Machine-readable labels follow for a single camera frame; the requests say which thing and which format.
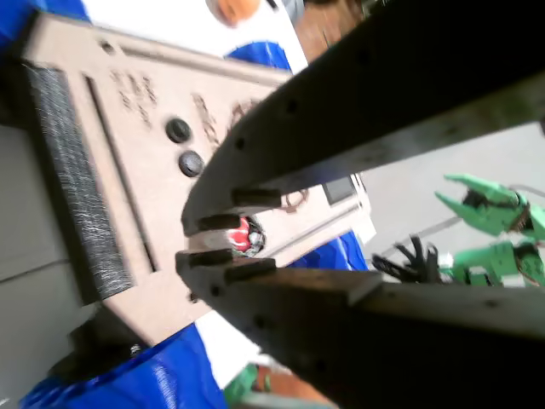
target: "small screen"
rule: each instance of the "small screen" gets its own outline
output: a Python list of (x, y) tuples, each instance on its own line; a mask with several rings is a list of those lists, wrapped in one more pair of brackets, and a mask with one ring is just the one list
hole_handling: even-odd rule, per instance
[(324, 187), (325, 196), (330, 205), (335, 205), (356, 194), (356, 189), (350, 177), (343, 177), (337, 181), (330, 181), (322, 186)]

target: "round knob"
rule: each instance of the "round knob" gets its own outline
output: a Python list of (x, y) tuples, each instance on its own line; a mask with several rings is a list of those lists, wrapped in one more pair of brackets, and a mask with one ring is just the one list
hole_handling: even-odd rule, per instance
[(181, 173), (187, 177), (199, 176), (204, 169), (204, 161), (195, 151), (186, 151), (178, 158)]
[(191, 127), (183, 119), (172, 118), (164, 130), (174, 143), (184, 143), (191, 139)]

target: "blue fabric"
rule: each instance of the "blue fabric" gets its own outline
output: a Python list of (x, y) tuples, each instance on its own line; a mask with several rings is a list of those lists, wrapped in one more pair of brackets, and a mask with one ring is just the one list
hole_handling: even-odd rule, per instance
[(22, 409), (227, 409), (212, 376), (197, 327), (190, 325), (154, 348), (87, 382), (46, 379)]
[(227, 57), (291, 71), (290, 63), (282, 47), (268, 41), (246, 44), (235, 49)]
[(348, 232), (290, 264), (296, 268), (366, 271), (367, 264), (354, 232)]
[(17, 37), (34, 9), (89, 21), (81, 0), (0, 0), (0, 49)]

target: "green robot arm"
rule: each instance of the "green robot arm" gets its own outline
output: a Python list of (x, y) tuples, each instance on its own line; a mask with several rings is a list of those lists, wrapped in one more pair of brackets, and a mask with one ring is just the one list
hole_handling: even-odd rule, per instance
[(460, 251), (451, 267), (442, 268), (456, 282), (470, 285), (500, 285), (504, 277), (521, 274), (525, 282), (545, 285), (543, 262), (535, 244), (524, 241), (514, 246), (510, 241), (482, 249)]
[(530, 204), (522, 194), (470, 175), (447, 175), (445, 179), (468, 187), (468, 194), (461, 203), (435, 193), (467, 225), (493, 236), (516, 232), (536, 240), (545, 239), (545, 210)]

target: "gray floor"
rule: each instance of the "gray floor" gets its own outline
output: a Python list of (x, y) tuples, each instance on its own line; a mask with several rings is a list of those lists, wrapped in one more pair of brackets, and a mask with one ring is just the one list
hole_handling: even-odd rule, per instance
[[(464, 186), (443, 179), (449, 173), (468, 173), (507, 186), (524, 184), (545, 192), (545, 136), (537, 124), (529, 124), (364, 172), (376, 228), (365, 255), (381, 253), (409, 234), (454, 216), (433, 194), (440, 191), (463, 198)], [(545, 205), (543, 198), (531, 193), (526, 197)], [(512, 236), (514, 241), (521, 237)], [(439, 253), (455, 253), (497, 240), (460, 222), (423, 241), (434, 243)]]
[[(27, 137), (0, 127), (0, 407), (17, 401), (72, 351), (82, 308)], [(38, 269), (35, 273), (21, 273)]]

